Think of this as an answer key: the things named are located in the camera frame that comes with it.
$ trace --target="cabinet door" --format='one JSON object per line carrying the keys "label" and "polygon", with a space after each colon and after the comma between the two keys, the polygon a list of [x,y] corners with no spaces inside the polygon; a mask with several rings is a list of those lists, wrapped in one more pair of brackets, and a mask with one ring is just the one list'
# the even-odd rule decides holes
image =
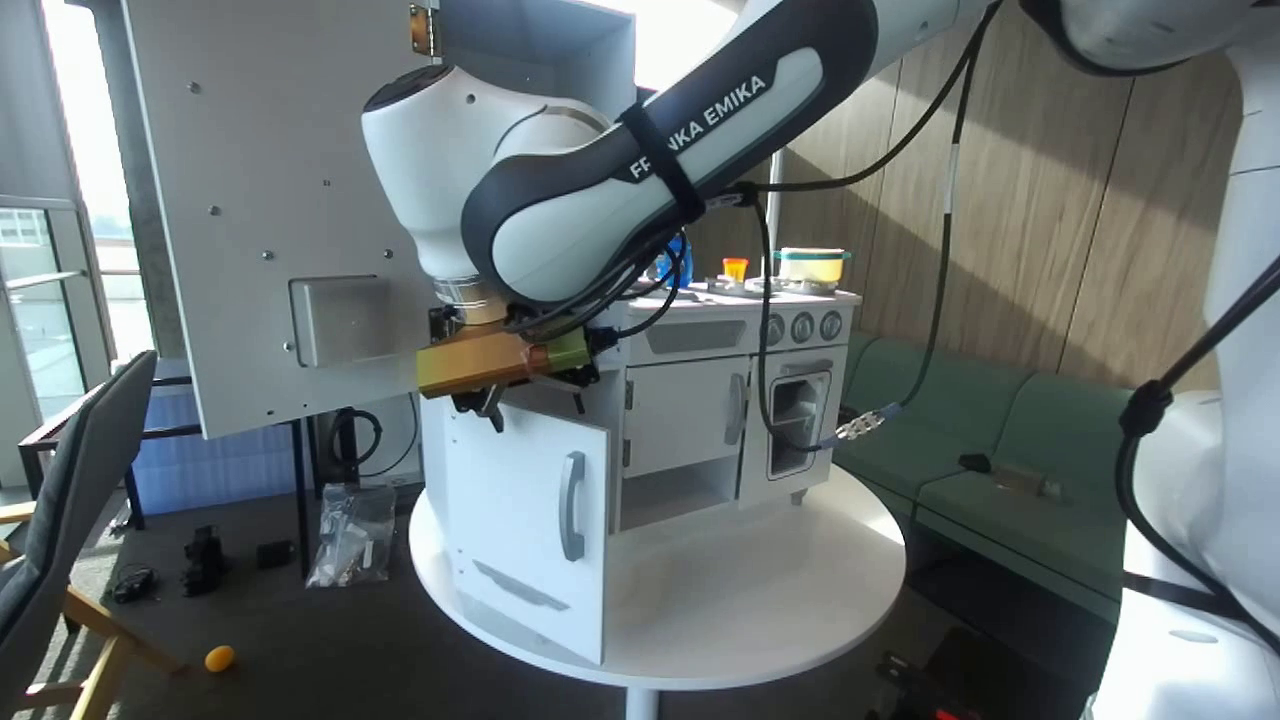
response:
{"label": "cabinet door", "polygon": [[625,474],[643,477],[735,456],[746,387],[746,362],[632,370]]}
{"label": "cabinet door", "polygon": [[503,404],[503,432],[448,417],[445,436],[457,589],[599,663],[606,432]]}

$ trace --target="wooden panel wall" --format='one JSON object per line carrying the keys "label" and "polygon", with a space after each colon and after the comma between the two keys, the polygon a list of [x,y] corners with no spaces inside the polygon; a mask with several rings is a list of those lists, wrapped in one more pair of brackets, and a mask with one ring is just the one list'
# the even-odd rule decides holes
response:
{"label": "wooden panel wall", "polygon": [[[878,157],[923,112],[966,31],[864,85],[787,149],[787,179]],[[971,90],[939,346],[1085,382],[1143,382],[1200,328],[1236,127],[1225,61],[1109,80],[1007,8]],[[783,198],[783,246],[842,246],[864,328],[923,339],[950,118],[876,179]]]}

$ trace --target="chair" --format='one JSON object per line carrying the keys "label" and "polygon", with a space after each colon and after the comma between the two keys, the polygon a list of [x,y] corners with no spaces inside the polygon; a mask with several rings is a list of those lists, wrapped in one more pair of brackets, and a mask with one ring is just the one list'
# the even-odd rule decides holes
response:
{"label": "chair", "polygon": [[[105,717],[132,651],[156,670],[178,670],[67,589],[92,524],[141,448],[152,373],[156,358],[142,353],[101,385],[67,422],[40,495],[12,514],[27,515],[27,529],[18,552],[0,552],[0,714],[74,705],[70,717]],[[94,670],[85,683],[27,689],[61,617],[105,637]]]}

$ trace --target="floor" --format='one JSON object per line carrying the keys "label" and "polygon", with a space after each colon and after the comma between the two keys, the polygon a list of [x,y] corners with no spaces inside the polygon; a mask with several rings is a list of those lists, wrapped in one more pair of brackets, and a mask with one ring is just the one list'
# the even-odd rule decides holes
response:
{"label": "floor", "polygon": [[[226,578],[205,598],[182,591],[194,529],[213,529]],[[618,694],[559,680],[464,637],[430,608],[391,545],[386,578],[354,589],[306,589],[301,564],[256,568],[256,550],[294,540],[290,502],[234,503],[214,514],[152,515],[142,531],[112,536],[79,559],[74,589],[101,591],[112,578],[152,568],[158,589],[112,613],[191,663],[158,678],[132,663],[116,720],[259,720],[259,717],[430,717],[430,720],[618,720]],[[1004,598],[978,578],[966,598]],[[1080,646],[1068,621],[1041,639]],[[665,720],[887,720],[933,717],[937,705],[971,709],[983,720],[1080,717],[1088,680],[1080,651],[1014,651],[990,631],[943,613],[921,589],[903,589],[878,631],[856,651],[817,673],[740,689],[665,698]],[[74,670],[92,639],[67,639],[46,655],[46,673]],[[213,646],[234,647],[234,670],[208,678],[198,655]]]}

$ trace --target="round white table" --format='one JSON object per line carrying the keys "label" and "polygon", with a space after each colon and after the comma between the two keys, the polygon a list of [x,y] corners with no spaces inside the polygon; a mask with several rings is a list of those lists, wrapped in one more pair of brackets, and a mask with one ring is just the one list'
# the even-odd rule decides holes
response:
{"label": "round white table", "polygon": [[767,683],[834,660],[887,617],[907,568],[897,519],[841,467],[797,503],[705,514],[640,540],[617,552],[602,663],[586,663],[452,589],[426,491],[408,524],[411,568],[445,617],[522,663],[625,689],[628,720],[651,720],[657,694]]}

